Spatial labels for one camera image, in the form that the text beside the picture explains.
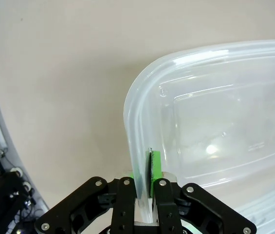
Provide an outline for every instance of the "clear plastic container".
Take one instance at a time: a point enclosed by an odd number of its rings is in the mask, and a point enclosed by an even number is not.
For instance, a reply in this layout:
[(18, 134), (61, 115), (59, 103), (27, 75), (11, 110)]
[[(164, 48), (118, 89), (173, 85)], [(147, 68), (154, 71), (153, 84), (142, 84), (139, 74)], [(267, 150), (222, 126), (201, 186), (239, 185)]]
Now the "clear plastic container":
[(124, 121), (144, 221), (146, 151), (180, 186), (199, 184), (275, 234), (275, 40), (181, 51), (132, 84)]

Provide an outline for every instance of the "screw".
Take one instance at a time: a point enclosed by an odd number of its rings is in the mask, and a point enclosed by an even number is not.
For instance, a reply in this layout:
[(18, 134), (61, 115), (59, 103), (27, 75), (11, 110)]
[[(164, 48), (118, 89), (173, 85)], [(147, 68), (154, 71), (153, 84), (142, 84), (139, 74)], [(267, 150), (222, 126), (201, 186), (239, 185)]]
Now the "screw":
[(193, 188), (193, 187), (188, 187), (188, 188), (186, 189), (186, 191), (189, 192), (189, 193), (192, 193), (192, 192), (194, 191), (194, 188)]
[(50, 225), (48, 223), (43, 223), (41, 225), (41, 229), (44, 230), (44, 231), (48, 230), (49, 228), (50, 228)]
[(96, 186), (101, 186), (103, 183), (99, 180), (95, 183)]
[(160, 180), (159, 184), (160, 184), (161, 186), (165, 186), (165, 185), (166, 185), (166, 181), (165, 181), (165, 180)]
[(251, 233), (251, 229), (249, 229), (249, 228), (244, 228), (244, 229), (243, 229), (243, 233), (244, 233), (244, 234), (250, 234), (250, 233)]

